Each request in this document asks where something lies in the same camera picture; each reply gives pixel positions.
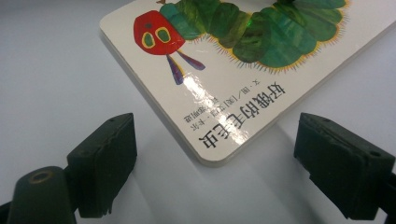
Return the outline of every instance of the caterpillar illustration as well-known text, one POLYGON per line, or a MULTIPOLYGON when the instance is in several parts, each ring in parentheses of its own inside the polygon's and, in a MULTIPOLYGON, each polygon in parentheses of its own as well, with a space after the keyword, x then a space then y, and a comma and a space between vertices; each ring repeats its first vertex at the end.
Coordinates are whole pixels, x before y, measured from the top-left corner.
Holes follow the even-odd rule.
POLYGON ((197 70, 205 66, 179 49, 187 41, 210 36, 220 52, 240 66, 260 70, 295 68, 318 51, 322 43, 335 42, 344 21, 347 0, 277 0, 259 12, 247 13, 220 0, 180 0, 162 3, 134 21, 134 41, 145 52, 165 55, 177 85, 184 74, 170 56, 177 52, 197 70))

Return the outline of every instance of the caterpillar eye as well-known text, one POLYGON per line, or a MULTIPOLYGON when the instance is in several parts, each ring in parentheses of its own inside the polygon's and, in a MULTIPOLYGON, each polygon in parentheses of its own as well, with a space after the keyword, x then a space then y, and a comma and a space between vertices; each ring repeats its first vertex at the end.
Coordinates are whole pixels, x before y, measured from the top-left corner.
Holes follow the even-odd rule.
POLYGON ((171 36, 169 35, 168 29, 165 27, 158 28, 155 31, 155 35, 163 42, 163 43, 168 43, 171 41, 171 36))
POLYGON ((142 44, 146 49, 152 49, 155 46, 155 40, 151 33, 145 32, 142 37, 142 44))

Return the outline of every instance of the screw hole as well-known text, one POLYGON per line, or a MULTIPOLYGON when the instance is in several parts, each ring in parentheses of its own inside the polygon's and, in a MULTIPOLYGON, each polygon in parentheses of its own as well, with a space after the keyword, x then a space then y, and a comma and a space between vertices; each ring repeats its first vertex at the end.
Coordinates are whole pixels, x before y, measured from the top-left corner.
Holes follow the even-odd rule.
POLYGON ((32 175, 29 178, 29 182, 31 184, 39 184, 39 183, 42 183, 42 182, 50 179, 51 177, 52 177, 51 171, 41 171, 41 172, 38 172, 38 173, 32 175))
POLYGON ((371 151, 370 155, 375 156, 375 157, 380 157, 381 156, 381 154, 379 154, 378 152, 375 152, 375 151, 371 151))

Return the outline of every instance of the book cover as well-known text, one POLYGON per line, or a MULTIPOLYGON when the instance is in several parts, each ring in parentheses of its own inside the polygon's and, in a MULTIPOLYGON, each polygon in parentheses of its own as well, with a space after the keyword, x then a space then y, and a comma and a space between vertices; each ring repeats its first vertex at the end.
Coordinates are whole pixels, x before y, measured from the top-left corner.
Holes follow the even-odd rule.
POLYGON ((100 27, 198 160, 219 166, 396 21, 396 1, 135 0, 100 27))

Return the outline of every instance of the white surface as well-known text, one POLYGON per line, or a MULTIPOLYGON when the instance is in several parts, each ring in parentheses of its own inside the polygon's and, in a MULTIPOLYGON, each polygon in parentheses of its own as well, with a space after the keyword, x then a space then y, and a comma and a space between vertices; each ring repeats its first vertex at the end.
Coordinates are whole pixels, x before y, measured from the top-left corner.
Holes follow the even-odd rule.
MULTIPOLYGON (((176 2, 177 0, 167 1, 168 4, 176 2)), ((265 2, 255 3, 256 8, 261 8, 262 3, 265 2)), ((237 5, 247 7, 251 4, 249 0, 237 5)), ((184 45, 171 44, 171 41, 163 48, 169 47, 168 44, 182 45, 179 49, 183 53, 205 65, 204 70, 198 71, 184 62, 177 53, 171 53, 169 57, 174 58, 185 74, 184 82, 176 85, 166 57, 150 54, 149 50, 146 51, 147 49, 138 45, 143 34, 154 32, 159 27, 152 23, 150 29, 143 28, 141 33, 135 33, 132 29, 145 27, 150 19, 147 13, 160 10, 161 6, 155 1, 133 1, 106 15, 101 19, 100 27, 111 45, 131 68, 132 72, 128 73, 134 73, 135 78, 147 90, 147 95, 155 100, 158 109, 163 111, 170 124, 186 140, 186 145, 202 164, 208 166, 221 166, 231 160, 252 138, 274 123, 274 119, 278 119, 291 105, 300 101, 309 91, 319 86, 323 79, 332 75, 334 69, 342 66, 346 60, 396 21, 396 14, 391 13, 396 11, 394 0, 383 0, 381 4, 371 5, 364 1, 353 2, 351 7, 340 9, 346 16, 340 21, 338 28, 342 27, 341 29, 346 31, 336 35, 336 44, 317 44, 318 50, 311 52, 315 57, 303 56, 300 58, 304 60, 303 65, 295 70, 280 71, 278 74, 266 68, 249 68, 260 67, 260 63, 241 65, 243 63, 236 60, 236 56, 232 56, 231 53, 229 56, 220 54, 219 48, 222 47, 219 42, 216 43, 216 39, 196 39, 184 45), (230 62, 232 57, 235 58, 234 62, 230 62), (278 92, 278 97, 273 96, 272 102, 265 108, 262 104, 255 104, 263 92, 272 94, 267 87, 274 84, 284 91, 278 92), (232 104, 223 103, 232 97, 235 99, 232 104), (257 106, 257 111, 252 109, 253 106, 257 106), (186 116, 198 108, 205 108, 205 112, 196 117, 192 116, 191 120, 186 122, 186 116)), ((154 49, 161 48, 160 39, 154 37, 152 41, 157 41, 158 44, 154 45, 154 49)))
POLYGON ((201 165, 124 65, 99 20, 130 1, 0 0, 0 203, 23 175, 65 167, 106 119, 133 112, 138 159, 113 214, 78 223, 383 223, 346 220, 292 157, 301 112, 396 154, 396 30, 220 168, 201 165))

